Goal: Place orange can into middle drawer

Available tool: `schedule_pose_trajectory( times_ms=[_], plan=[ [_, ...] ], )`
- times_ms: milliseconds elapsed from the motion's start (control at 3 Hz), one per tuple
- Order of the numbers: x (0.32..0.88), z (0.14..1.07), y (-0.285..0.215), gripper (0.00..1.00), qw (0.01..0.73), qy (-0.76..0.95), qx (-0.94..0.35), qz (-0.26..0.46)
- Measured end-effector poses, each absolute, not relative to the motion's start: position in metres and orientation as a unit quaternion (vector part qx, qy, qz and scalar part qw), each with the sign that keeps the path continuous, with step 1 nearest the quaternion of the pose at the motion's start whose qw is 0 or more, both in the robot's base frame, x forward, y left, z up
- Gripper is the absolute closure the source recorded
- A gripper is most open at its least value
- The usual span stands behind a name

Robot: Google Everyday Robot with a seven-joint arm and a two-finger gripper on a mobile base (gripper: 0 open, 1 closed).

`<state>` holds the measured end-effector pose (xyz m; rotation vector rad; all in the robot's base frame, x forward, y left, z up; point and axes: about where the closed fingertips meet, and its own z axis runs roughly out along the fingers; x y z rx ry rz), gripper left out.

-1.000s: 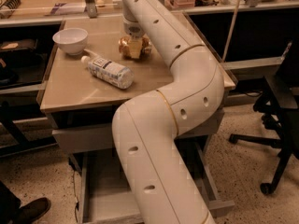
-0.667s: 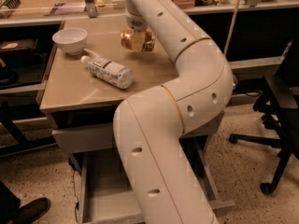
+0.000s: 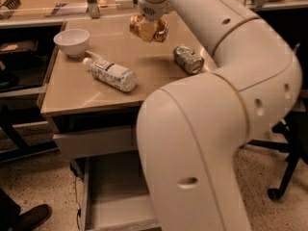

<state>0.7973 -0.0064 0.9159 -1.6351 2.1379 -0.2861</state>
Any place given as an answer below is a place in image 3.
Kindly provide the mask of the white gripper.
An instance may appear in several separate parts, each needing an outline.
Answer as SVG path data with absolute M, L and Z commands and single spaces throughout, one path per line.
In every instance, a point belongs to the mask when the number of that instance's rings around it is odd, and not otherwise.
M 157 28 L 154 20 L 168 13 L 169 4 L 167 0 L 138 0 L 138 8 L 140 14 L 147 19 L 141 22 L 141 39 L 150 42 Z

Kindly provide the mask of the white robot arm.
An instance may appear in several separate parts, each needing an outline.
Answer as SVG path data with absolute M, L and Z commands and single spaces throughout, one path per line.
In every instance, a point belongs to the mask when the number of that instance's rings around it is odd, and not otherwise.
M 292 48 L 237 0 L 139 0 L 148 18 L 170 4 L 216 69 L 170 83 L 141 105 L 137 141 L 163 231 L 251 231 L 233 154 L 294 106 Z

